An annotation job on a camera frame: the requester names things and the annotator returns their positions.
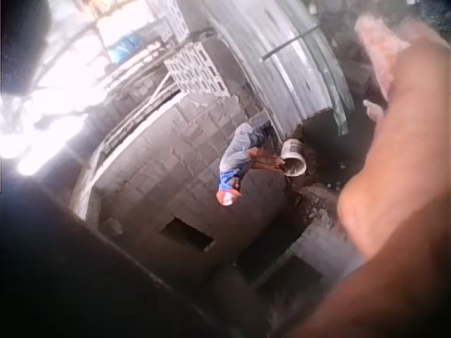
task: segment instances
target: stacked concrete blocks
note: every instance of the stacked concrete blocks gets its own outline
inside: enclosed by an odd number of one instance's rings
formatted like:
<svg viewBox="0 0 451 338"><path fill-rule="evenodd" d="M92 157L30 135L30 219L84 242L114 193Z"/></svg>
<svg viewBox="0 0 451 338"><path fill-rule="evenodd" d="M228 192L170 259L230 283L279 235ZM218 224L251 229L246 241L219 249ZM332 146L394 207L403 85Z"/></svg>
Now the stacked concrete blocks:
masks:
<svg viewBox="0 0 451 338"><path fill-rule="evenodd" d="M209 26L193 1L166 0L165 9L168 23L179 43L184 42L191 33Z"/></svg>
<svg viewBox="0 0 451 338"><path fill-rule="evenodd" d="M179 88L187 93L230 97L245 83L234 56L216 37L188 44L165 64Z"/></svg>

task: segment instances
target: construction worker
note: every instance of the construction worker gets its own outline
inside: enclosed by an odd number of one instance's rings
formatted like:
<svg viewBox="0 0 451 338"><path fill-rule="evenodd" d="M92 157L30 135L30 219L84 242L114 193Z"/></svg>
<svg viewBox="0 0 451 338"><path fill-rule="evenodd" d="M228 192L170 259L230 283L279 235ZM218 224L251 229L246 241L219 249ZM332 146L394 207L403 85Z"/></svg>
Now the construction worker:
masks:
<svg viewBox="0 0 451 338"><path fill-rule="evenodd" d="M249 169L264 169L281 173L283 160L263 149L267 135L264 131L269 123L253 128L243 123L235 131L232 142L219 164L219 189L216 198L223 206L229 206L242 195L241 181Z"/></svg>

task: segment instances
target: metal rod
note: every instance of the metal rod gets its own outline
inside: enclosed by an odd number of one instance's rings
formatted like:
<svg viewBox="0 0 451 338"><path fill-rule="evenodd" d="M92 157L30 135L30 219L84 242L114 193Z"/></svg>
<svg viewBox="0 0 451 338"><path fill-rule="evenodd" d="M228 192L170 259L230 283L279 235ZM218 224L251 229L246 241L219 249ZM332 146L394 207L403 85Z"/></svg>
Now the metal rod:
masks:
<svg viewBox="0 0 451 338"><path fill-rule="evenodd" d="M149 104L152 104L152 102L154 102L154 100L156 99L156 96L160 93L161 88L163 88L163 85L166 83L166 81L170 77L171 77L171 72L168 72L168 74L166 74L164 79L160 82L159 86L155 89L155 92L152 94L152 97L149 100Z"/></svg>
<svg viewBox="0 0 451 338"><path fill-rule="evenodd" d="M272 55L274 55L275 53L277 53L278 51L284 49L286 46L288 46L289 44L292 44L294 41L301 39L303 37L305 37L307 34L313 32L316 28L319 28L319 25L310 28L309 30L307 30L306 32L303 32L299 35L297 35L296 37L293 37L292 39L289 39L288 41L284 42L283 44L281 44L280 46L277 46L275 49L273 49L272 51L266 53L265 55L263 55L260 58L260 62L263 62L265 60L267 60L268 58L272 57Z"/></svg>

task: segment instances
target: hand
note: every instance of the hand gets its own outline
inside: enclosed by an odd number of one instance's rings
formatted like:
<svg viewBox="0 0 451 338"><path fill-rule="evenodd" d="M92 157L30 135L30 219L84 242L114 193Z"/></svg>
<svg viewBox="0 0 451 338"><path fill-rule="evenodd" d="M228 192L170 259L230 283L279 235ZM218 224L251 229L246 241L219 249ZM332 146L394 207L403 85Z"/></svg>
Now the hand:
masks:
<svg viewBox="0 0 451 338"><path fill-rule="evenodd" d="M276 157L276 167L281 168L284 164L285 164L285 161L277 156Z"/></svg>

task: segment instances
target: metal pipe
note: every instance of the metal pipe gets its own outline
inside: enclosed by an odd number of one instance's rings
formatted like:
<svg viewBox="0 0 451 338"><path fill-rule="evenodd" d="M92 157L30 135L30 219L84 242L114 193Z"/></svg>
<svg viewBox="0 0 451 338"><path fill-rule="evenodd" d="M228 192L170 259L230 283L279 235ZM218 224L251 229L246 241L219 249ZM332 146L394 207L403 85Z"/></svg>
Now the metal pipe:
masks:
<svg viewBox="0 0 451 338"><path fill-rule="evenodd" d="M265 60L267 60L268 58L272 57L272 55L274 55L275 53L277 53L278 51L284 49L286 46L288 46L289 44L293 43L294 41L301 39L303 37L305 37L307 34L313 32L316 28L319 28L319 25L310 28L309 30L307 30L306 32L303 32L299 35L297 35L296 37L293 37L292 39L289 39L288 41L284 42L283 44L281 44L280 46L277 46L275 49L273 49L272 51L269 51L268 53L266 53L265 55L263 55L260 58L260 62L263 62Z"/></svg>

